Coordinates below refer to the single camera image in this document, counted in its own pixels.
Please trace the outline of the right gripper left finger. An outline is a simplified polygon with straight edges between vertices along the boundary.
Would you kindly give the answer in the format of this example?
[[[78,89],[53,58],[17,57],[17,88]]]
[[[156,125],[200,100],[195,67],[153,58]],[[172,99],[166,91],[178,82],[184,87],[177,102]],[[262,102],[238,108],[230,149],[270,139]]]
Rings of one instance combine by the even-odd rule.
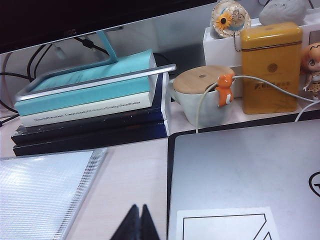
[[[132,205],[123,220],[123,231],[121,240],[138,240],[140,238],[140,216],[139,208]]]

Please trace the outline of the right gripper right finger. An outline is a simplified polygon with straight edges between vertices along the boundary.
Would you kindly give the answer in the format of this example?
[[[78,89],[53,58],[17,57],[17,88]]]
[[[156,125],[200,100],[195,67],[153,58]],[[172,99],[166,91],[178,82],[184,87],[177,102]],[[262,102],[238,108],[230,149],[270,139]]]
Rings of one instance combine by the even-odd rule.
[[[140,239],[141,240],[160,240],[152,216],[146,204],[142,207],[140,217]]]

